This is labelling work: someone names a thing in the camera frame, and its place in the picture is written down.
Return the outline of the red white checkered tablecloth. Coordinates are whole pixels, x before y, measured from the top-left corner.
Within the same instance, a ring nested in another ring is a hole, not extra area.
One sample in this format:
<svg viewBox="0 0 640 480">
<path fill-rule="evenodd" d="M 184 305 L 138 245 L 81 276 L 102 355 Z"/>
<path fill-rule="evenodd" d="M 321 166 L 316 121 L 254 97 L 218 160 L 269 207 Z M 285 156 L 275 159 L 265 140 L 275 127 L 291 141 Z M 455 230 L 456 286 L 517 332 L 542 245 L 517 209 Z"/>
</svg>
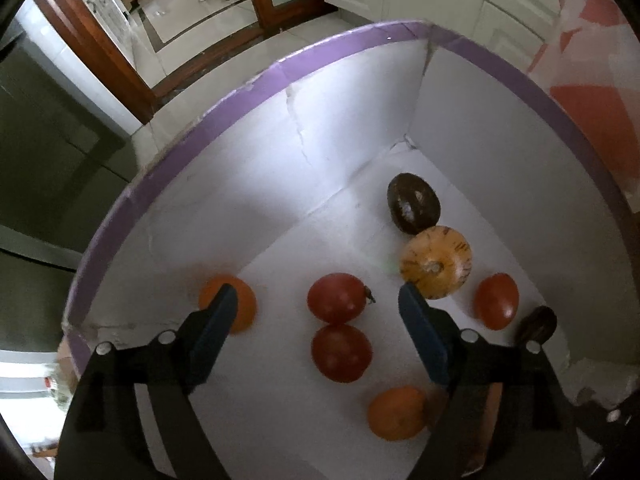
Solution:
<svg viewBox="0 0 640 480">
<path fill-rule="evenodd" d="M 639 40 L 614 0 L 561 0 L 528 76 L 558 102 L 628 194 L 639 189 Z"/>
</svg>

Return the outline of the wooden glass door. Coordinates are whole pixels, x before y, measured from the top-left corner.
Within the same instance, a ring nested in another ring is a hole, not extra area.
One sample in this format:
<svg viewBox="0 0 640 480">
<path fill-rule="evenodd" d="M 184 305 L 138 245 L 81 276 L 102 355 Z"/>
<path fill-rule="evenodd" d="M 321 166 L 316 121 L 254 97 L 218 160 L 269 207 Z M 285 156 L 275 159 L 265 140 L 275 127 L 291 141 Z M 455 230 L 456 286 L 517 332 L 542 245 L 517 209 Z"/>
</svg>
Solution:
<svg viewBox="0 0 640 480">
<path fill-rule="evenodd" d="M 140 124 L 232 56 L 335 9 L 326 0 L 34 1 Z"/>
</svg>

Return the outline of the dark mangosteen front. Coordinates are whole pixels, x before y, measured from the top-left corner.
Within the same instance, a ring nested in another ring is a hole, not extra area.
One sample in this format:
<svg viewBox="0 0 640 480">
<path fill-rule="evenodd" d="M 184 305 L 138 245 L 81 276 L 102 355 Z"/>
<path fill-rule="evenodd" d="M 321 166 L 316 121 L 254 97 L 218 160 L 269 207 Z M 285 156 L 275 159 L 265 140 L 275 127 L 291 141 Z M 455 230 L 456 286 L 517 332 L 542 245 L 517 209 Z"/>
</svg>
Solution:
<svg viewBox="0 0 640 480">
<path fill-rule="evenodd" d="M 386 192 L 387 206 L 395 226 L 416 235 L 436 226 L 442 214 L 439 198 L 422 178 L 403 172 L 390 181 Z"/>
</svg>

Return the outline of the small orange mandarin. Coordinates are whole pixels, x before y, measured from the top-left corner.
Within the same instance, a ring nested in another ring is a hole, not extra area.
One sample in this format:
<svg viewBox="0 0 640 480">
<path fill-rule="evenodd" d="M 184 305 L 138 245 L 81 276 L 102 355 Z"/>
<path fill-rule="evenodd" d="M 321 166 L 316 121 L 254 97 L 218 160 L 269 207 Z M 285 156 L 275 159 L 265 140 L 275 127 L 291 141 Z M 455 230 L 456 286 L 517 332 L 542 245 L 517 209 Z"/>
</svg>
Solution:
<svg viewBox="0 0 640 480">
<path fill-rule="evenodd" d="M 379 438 L 409 440 L 426 427 L 426 393 L 413 386 L 391 388 L 378 394 L 367 409 L 369 429 Z"/>
</svg>

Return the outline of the small dark mangosteen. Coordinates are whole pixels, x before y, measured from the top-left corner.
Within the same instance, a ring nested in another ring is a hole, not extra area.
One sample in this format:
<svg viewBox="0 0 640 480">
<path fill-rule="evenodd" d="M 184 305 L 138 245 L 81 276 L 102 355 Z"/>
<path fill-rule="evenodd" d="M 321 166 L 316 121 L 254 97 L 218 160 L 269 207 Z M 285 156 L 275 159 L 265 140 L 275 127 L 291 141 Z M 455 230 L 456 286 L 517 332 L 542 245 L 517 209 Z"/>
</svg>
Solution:
<svg viewBox="0 0 640 480">
<path fill-rule="evenodd" d="M 555 333 L 558 318 L 548 306 L 540 306 L 523 318 L 515 332 L 514 344 L 524 347 L 529 341 L 545 344 Z"/>
</svg>

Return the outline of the white purple cardboard box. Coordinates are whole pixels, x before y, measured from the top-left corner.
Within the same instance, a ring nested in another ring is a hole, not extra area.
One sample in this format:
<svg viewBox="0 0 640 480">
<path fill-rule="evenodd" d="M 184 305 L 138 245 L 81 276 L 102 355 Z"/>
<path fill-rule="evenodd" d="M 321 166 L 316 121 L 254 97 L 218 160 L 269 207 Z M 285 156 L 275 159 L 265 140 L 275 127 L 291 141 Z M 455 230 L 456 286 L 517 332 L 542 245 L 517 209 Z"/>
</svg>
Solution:
<svg viewBox="0 0 640 480">
<path fill-rule="evenodd" d="M 639 235 L 582 130 L 502 58 L 416 21 L 360 27 L 271 65 L 215 104 L 114 203 L 85 251 L 65 312 L 75 367 L 103 341 L 147 344 L 178 327 L 219 273 L 254 290 L 253 326 L 227 340 L 192 401 L 235 479 L 403 479 L 426 440 L 371 434 L 377 393 L 426 387 L 402 325 L 398 261 L 407 237 L 386 188 L 422 177 L 440 220 L 470 243 L 472 272 L 439 300 L 477 328 L 487 275 L 518 284 L 520 313 L 545 304 L 560 326 L 556 370 L 639 359 Z M 349 273 L 375 299 L 352 322 L 373 358 L 341 384 L 311 359 L 331 325 L 311 285 Z"/>
</svg>

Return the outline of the large yellow striped melon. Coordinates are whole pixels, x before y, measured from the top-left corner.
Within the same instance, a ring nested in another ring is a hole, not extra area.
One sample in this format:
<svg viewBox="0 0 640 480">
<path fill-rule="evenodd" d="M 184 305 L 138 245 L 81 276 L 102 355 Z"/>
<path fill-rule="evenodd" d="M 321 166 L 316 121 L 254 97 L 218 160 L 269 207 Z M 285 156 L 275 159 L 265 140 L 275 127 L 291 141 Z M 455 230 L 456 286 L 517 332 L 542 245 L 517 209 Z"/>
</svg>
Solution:
<svg viewBox="0 0 640 480">
<path fill-rule="evenodd" d="M 472 248 L 450 226 L 433 226 L 408 241 L 400 254 L 399 272 L 426 299 L 437 300 L 460 289 L 471 274 Z"/>
</svg>

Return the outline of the large red tomato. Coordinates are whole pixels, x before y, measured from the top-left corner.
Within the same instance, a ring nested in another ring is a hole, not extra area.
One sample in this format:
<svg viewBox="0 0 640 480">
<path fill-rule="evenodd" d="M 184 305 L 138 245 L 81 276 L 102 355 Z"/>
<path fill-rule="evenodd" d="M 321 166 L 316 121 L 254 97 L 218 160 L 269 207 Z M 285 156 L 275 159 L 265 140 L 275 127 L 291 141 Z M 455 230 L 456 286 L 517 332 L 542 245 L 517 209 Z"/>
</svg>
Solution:
<svg viewBox="0 0 640 480">
<path fill-rule="evenodd" d="M 308 290 L 307 307 L 326 324 L 352 322 L 375 299 L 370 288 L 349 273 L 330 273 L 322 276 Z"/>
</svg>

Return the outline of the small red tomato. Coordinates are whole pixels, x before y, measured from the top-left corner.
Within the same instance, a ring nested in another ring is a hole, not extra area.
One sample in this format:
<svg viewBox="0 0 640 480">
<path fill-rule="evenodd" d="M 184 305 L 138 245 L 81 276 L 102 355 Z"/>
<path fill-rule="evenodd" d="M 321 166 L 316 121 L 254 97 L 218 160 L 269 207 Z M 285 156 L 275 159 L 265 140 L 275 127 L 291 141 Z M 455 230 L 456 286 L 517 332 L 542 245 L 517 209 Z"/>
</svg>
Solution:
<svg viewBox="0 0 640 480">
<path fill-rule="evenodd" d="M 362 377 L 372 362 L 368 337 L 348 324 L 327 325 L 311 341 L 311 359 L 329 380 L 350 384 Z"/>
<path fill-rule="evenodd" d="M 518 313 L 520 292 L 506 273 L 485 278 L 477 286 L 473 307 L 475 316 L 490 330 L 503 330 Z"/>
</svg>

